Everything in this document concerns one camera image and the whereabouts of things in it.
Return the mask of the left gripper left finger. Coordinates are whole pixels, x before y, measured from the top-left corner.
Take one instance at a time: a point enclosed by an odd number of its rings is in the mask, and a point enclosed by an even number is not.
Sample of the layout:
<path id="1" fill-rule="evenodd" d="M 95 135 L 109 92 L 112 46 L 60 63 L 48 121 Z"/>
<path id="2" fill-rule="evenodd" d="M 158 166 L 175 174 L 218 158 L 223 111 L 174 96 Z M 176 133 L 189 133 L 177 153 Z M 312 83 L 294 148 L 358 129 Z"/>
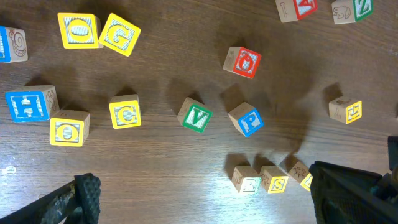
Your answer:
<path id="1" fill-rule="evenodd" d="M 75 179 L 22 209 L 1 218 L 1 223 L 97 224 L 100 215 L 101 181 L 91 173 Z"/>

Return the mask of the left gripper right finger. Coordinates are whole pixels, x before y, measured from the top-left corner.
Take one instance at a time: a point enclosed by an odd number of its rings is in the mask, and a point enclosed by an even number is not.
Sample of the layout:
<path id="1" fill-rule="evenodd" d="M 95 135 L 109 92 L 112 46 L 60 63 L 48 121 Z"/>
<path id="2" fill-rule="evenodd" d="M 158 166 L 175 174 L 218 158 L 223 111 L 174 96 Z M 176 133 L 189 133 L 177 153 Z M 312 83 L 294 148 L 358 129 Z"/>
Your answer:
<path id="1" fill-rule="evenodd" d="M 397 179 L 316 161 L 310 192 L 317 223 L 397 224 Z"/>

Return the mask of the yellow S block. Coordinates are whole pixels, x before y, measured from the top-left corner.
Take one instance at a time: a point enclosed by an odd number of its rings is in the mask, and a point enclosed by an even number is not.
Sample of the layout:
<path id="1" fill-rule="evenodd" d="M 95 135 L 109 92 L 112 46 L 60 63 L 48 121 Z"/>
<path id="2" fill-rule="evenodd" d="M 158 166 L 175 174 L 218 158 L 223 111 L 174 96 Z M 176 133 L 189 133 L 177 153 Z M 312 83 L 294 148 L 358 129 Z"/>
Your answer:
<path id="1" fill-rule="evenodd" d="M 305 190 L 310 191 L 313 176 L 309 168 L 301 161 L 298 161 L 288 172 Z"/>
<path id="2" fill-rule="evenodd" d="M 262 177 L 261 185 L 267 193 L 284 193 L 289 177 L 277 166 L 262 166 L 259 175 Z"/>

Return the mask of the green letter R block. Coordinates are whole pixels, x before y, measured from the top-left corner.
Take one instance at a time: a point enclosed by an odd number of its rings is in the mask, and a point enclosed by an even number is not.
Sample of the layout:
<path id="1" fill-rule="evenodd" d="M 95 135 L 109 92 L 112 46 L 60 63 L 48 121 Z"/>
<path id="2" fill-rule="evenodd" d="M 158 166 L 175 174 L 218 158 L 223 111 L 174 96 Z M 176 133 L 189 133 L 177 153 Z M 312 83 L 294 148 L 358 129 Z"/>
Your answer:
<path id="1" fill-rule="evenodd" d="M 256 194 L 262 182 L 262 177 L 251 166 L 236 166 L 231 179 L 238 194 Z"/>

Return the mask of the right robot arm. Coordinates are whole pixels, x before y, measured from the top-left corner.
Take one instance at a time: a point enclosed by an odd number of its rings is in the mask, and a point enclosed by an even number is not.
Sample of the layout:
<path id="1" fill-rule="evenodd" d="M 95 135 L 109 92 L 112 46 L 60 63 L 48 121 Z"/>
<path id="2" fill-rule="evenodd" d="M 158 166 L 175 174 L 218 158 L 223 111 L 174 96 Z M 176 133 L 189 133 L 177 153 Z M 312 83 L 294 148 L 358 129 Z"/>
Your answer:
<path id="1" fill-rule="evenodd" d="M 397 136 L 389 136 L 387 138 L 388 157 L 389 157 L 389 170 L 392 172 L 392 181 L 397 184 L 397 157 L 398 145 Z"/>

